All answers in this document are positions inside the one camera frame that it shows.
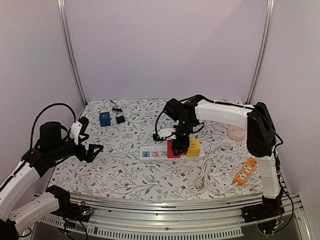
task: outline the power strip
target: power strip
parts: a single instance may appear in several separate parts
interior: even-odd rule
[[[241,168],[241,170],[237,173],[237,175],[233,179],[233,182],[238,183],[238,185],[241,187],[249,179],[250,175],[255,170],[257,165],[257,160],[255,160],[253,157],[250,157]]]
[[[143,164],[204,160],[205,157],[206,154],[201,145],[199,156],[187,157],[185,154],[183,154],[174,158],[169,158],[167,142],[164,142],[164,144],[157,144],[157,146],[142,146],[140,147],[139,154],[140,162]]]

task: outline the purple wall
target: purple wall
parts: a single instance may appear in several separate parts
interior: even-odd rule
[[[247,0],[66,1],[88,100],[245,100],[266,8]]]
[[[37,114],[55,102],[82,106],[66,54],[56,1],[1,1],[0,9],[0,163],[2,183],[28,150]],[[36,125],[61,121],[69,127],[72,114],[64,107],[45,113]],[[28,191],[46,185],[41,179]]]
[[[256,101],[267,104],[284,139],[278,148],[284,178],[320,236],[319,1],[276,1]]]

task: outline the blue box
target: blue box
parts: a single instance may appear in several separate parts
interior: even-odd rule
[[[110,113],[108,111],[107,112],[100,112],[99,121],[100,121],[101,127],[110,126],[111,125]]]

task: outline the patterned table surface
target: patterned table surface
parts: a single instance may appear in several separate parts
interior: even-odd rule
[[[82,195],[121,199],[171,201],[226,198],[262,192],[262,181],[257,168],[242,186],[218,191],[207,189],[195,194],[192,185],[201,171],[202,161],[177,161],[145,164],[139,162],[141,146],[153,146],[155,121],[166,103],[163,99],[115,100],[123,107],[124,123],[116,124],[113,104],[108,100],[91,101],[82,116],[89,119],[86,133],[88,144],[104,146],[92,163],[70,157],[58,165],[49,181]],[[110,112],[111,126],[101,127],[99,113]],[[166,115],[160,118],[158,129],[169,128],[174,122]],[[198,138],[213,168],[208,180],[218,188],[227,188],[251,156],[246,141],[235,141],[227,135],[227,125],[205,121],[203,130],[191,137]]]

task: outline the orange power strip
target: orange power strip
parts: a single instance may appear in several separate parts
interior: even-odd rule
[[[238,183],[238,185],[241,187],[248,180],[257,165],[257,160],[255,160],[253,157],[250,157],[241,170],[237,173],[233,179],[233,182]]]

